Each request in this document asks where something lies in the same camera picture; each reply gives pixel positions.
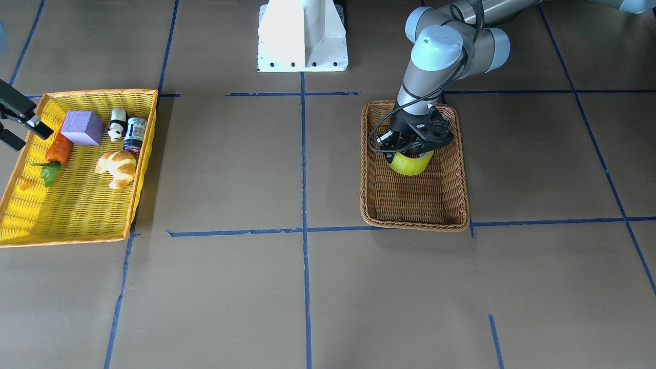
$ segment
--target can label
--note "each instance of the can label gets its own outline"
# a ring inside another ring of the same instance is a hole
[[[146,120],[143,118],[130,118],[127,120],[127,132],[123,139],[123,149],[135,154],[141,152],[144,144],[144,133],[146,132]]]

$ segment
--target gray surface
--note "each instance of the gray surface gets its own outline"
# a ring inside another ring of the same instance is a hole
[[[590,127],[629,217],[650,217],[656,209],[655,101],[653,93],[581,95]]]
[[[302,244],[135,238],[112,368],[303,368]]]
[[[0,249],[0,366],[101,368],[125,244]]]
[[[573,95],[447,102],[460,116],[474,221],[621,216]]]
[[[494,367],[467,234],[328,232],[309,243],[313,368]]]
[[[476,234],[507,368],[656,366],[654,293],[623,223]]]
[[[170,1],[46,2],[14,87],[157,88],[172,13]]]
[[[543,9],[577,89],[656,89],[656,22],[586,1]]]
[[[255,72],[265,2],[179,3],[163,91],[181,97],[159,103],[115,340],[126,242],[0,249],[0,367],[102,368],[109,344],[110,368],[306,369],[308,348],[317,369],[498,368],[489,314],[506,368],[656,366],[655,292],[623,222],[477,223],[475,240],[312,228],[365,224],[361,109],[396,96],[412,47],[403,24],[419,1],[349,1],[349,70],[305,76],[308,92],[360,92],[306,97],[306,285],[302,233],[275,233],[303,224],[301,98],[224,96],[301,91],[298,74]],[[11,38],[3,79],[38,5],[0,4]],[[173,8],[173,0],[47,1],[16,86],[27,95],[156,87]],[[543,8],[576,88],[654,88],[651,14],[579,0]],[[501,28],[513,45],[508,64],[449,89],[569,89],[537,9]],[[656,216],[652,95],[581,94],[631,217]],[[461,117],[476,222],[621,216],[571,93],[447,101]],[[3,184],[15,158],[0,146]],[[652,274],[654,224],[631,222]],[[165,233],[252,228],[273,229]]]

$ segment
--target carrot toy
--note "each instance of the carrot toy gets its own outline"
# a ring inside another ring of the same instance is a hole
[[[54,137],[54,142],[52,146],[45,153],[45,159],[49,163],[43,164],[32,164],[39,167],[43,167],[41,170],[41,178],[43,178],[43,184],[46,187],[54,185],[55,177],[57,173],[62,170],[62,165],[66,164],[68,161],[68,154],[71,150],[71,141],[67,139],[62,132],[57,132],[57,136]]]

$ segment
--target purple box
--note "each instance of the purple box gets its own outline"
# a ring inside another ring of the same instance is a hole
[[[68,112],[62,124],[62,135],[76,145],[97,146],[104,132],[100,118],[86,110]]]

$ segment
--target croissant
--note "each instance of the croissant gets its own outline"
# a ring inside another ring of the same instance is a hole
[[[129,151],[106,152],[96,163],[96,173],[110,172],[113,181],[110,188],[123,188],[132,182],[136,172],[136,159]]]

